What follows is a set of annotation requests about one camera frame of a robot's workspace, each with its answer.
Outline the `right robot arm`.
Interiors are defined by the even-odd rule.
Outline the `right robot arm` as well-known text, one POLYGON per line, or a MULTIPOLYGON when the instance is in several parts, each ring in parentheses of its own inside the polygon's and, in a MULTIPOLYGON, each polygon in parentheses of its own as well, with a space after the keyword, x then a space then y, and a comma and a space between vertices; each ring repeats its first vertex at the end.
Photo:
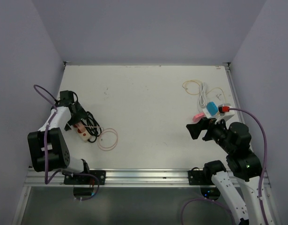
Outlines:
POLYGON ((202 118, 196 124, 188 124, 186 128, 194 140, 205 130, 203 141, 215 141, 227 153, 228 167, 241 192, 230 181, 226 167, 220 160, 205 163, 202 178, 204 182, 218 188, 235 224, 274 225, 276 222, 263 187, 264 168, 250 149, 249 128, 241 122, 233 122, 227 127, 224 120, 216 122, 208 118, 202 118))

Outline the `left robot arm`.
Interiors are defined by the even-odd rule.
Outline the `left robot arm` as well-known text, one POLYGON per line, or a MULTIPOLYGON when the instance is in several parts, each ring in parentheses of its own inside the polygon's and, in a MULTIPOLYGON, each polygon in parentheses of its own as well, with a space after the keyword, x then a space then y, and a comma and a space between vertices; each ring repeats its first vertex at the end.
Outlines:
POLYGON ((75 92, 60 92, 59 100, 52 104, 51 113, 38 131, 28 134, 32 167, 44 172, 44 183, 49 184, 57 173, 71 175, 81 184, 91 180, 86 160, 70 155, 63 133, 71 127, 81 129, 81 121, 87 117, 75 92))

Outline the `beige power strip red sockets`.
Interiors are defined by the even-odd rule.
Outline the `beige power strip red sockets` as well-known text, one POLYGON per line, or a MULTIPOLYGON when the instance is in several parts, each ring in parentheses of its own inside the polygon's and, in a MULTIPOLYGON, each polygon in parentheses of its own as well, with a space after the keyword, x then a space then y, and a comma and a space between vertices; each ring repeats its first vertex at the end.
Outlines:
POLYGON ((87 142, 91 138, 91 135, 87 131, 86 127, 82 124, 82 122, 74 124, 73 127, 84 142, 87 142))

